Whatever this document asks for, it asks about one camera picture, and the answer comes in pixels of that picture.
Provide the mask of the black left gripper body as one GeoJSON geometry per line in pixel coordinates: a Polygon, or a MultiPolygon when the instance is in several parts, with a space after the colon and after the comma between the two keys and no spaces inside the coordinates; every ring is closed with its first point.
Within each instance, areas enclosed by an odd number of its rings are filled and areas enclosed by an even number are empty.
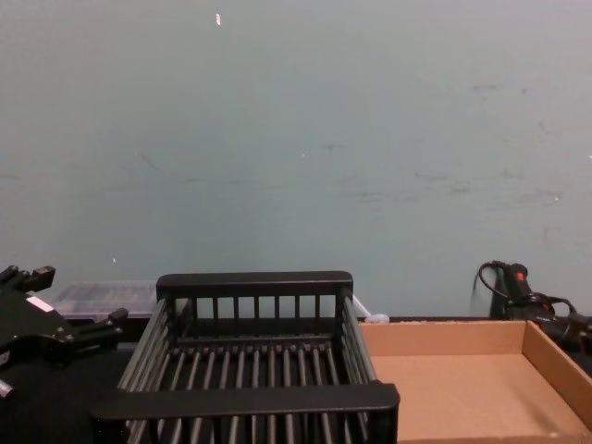
{"type": "Polygon", "coordinates": [[[42,360],[65,364],[74,352],[73,327],[53,305],[36,295],[41,289],[1,287],[1,369],[42,360]]]}

